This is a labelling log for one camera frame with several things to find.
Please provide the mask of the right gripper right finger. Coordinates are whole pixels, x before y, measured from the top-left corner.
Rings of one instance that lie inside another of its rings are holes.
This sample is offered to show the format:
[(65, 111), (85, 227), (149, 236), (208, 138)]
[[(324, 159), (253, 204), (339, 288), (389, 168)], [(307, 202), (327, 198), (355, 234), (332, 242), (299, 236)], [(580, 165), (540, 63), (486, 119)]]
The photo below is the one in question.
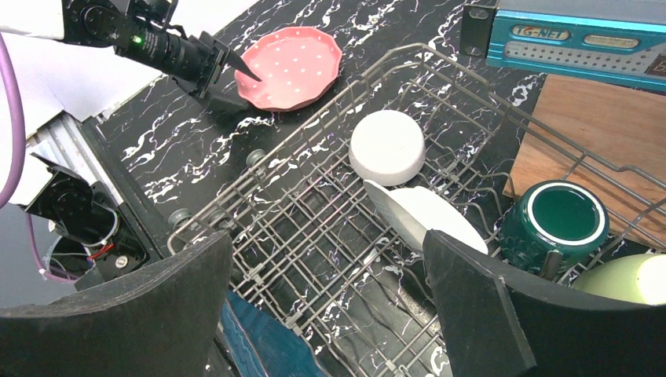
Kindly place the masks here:
[(665, 308), (590, 295), (439, 230), (424, 264), (455, 376), (662, 376)]

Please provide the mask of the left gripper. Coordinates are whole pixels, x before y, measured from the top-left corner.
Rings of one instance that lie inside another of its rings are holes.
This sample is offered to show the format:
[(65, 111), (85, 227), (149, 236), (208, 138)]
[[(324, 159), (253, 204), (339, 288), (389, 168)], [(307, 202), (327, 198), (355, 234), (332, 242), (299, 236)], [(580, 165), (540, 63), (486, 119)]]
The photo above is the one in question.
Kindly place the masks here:
[(196, 40), (203, 51), (203, 67), (189, 94), (199, 98), (206, 109), (213, 112), (241, 112), (250, 108), (247, 101), (236, 94), (225, 93), (213, 87), (219, 80), (225, 64), (243, 73), (255, 82), (262, 80), (250, 69), (243, 58), (224, 45), (218, 38), (203, 31)]

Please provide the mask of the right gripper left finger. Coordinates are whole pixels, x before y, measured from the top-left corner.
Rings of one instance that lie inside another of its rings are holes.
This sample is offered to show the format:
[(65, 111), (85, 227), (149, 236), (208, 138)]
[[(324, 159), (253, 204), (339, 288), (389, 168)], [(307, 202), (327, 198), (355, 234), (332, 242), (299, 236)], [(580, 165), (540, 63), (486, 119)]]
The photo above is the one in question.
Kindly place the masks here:
[(47, 305), (1, 311), (4, 376), (202, 376), (229, 281), (216, 232)]

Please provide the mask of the maroon plate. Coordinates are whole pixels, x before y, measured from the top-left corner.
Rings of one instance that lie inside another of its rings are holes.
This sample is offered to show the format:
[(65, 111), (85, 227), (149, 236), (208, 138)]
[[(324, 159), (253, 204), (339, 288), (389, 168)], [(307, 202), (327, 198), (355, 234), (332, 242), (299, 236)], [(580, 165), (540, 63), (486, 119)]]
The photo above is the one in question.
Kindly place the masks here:
[(262, 36), (241, 55), (261, 80), (236, 71), (237, 93), (255, 108), (289, 112), (320, 99), (338, 78), (342, 50), (314, 27), (284, 27)]

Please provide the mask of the dark blue plate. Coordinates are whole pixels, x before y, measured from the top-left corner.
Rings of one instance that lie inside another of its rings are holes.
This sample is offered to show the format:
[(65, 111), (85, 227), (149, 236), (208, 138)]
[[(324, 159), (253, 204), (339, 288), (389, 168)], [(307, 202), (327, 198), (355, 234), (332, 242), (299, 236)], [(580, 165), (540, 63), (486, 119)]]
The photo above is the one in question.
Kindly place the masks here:
[(325, 376), (306, 342), (229, 291), (220, 321), (224, 344), (242, 376)]

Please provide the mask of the dark green mug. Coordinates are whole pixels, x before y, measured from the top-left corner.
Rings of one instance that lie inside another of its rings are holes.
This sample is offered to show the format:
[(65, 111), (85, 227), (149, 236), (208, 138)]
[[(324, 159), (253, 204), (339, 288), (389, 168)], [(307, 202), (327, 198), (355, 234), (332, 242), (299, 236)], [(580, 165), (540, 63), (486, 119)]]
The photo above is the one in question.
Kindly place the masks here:
[(593, 192), (549, 180), (530, 187), (506, 213), (497, 240), (510, 264), (552, 279), (600, 247), (609, 226), (606, 206)]

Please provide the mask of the white plate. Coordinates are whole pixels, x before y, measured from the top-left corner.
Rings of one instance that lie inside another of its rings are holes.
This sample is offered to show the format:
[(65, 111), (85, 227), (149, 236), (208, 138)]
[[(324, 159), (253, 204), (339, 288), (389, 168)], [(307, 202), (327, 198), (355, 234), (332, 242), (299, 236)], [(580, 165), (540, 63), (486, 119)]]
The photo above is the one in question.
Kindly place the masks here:
[(428, 188), (389, 190), (371, 180), (363, 181), (363, 186), (381, 217), (413, 251), (421, 254), (426, 233), (438, 230), (482, 254), (489, 252), (476, 228), (453, 205)]

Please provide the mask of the light green mug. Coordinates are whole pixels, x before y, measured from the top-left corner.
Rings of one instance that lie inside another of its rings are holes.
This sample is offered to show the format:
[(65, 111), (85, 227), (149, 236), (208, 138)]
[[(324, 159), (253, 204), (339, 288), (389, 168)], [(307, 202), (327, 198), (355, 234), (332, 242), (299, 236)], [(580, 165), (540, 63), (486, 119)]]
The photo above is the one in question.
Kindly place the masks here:
[(635, 254), (614, 259), (577, 277), (572, 288), (625, 302), (665, 304), (665, 255)]

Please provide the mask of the patterned white bowl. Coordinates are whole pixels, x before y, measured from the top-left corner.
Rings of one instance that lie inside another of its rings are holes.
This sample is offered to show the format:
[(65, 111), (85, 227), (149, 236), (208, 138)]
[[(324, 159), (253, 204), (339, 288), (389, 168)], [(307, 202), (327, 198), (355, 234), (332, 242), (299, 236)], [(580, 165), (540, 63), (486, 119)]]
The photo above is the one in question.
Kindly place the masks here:
[(425, 136), (410, 115), (396, 110), (372, 112), (353, 128), (348, 157), (361, 178), (385, 187), (402, 185), (423, 168)]

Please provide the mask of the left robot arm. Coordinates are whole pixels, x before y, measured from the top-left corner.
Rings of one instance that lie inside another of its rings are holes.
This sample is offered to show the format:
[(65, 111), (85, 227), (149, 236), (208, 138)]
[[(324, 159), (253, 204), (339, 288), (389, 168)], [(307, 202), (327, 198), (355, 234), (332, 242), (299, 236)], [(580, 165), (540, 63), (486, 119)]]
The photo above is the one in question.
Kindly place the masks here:
[(187, 35), (172, 24), (176, 1), (3, 1), (2, 31), (67, 45), (108, 48), (115, 55), (168, 75), (204, 106), (237, 106), (218, 92), (224, 67), (255, 82), (260, 78), (233, 49), (213, 35)]

